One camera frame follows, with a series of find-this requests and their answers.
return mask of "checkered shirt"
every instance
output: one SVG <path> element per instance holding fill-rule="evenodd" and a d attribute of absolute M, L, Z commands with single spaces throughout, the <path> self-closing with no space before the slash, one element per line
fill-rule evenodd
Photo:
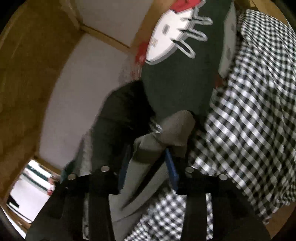
<path fill-rule="evenodd" d="M 264 13 L 238 15 L 237 53 L 215 90 L 205 130 L 190 141 L 189 163 L 202 174 L 225 174 L 263 222 L 296 198 L 296 36 Z M 165 187 L 125 241 L 179 240 L 186 196 Z M 207 240 L 213 213 L 207 194 Z"/>

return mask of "hello kitty graphic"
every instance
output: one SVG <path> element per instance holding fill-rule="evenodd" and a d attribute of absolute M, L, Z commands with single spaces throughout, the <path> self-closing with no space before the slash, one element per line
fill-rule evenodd
<path fill-rule="evenodd" d="M 212 25 L 209 17 L 198 16 L 199 8 L 206 0 L 178 0 L 159 19 L 146 54 L 146 63 L 157 64 L 173 54 L 177 48 L 189 58 L 195 58 L 194 50 L 185 42 L 188 37 L 207 41 L 207 36 L 194 29 L 195 24 Z"/>

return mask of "cat nose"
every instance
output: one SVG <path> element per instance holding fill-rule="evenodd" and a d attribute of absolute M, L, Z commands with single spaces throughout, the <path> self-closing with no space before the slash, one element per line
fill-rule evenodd
<path fill-rule="evenodd" d="M 153 40 L 152 40 L 152 42 L 151 42 L 151 45 L 152 45 L 153 47 L 156 47 L 157 42 L 158 42 L 157 38 L 153 38 Z"/>

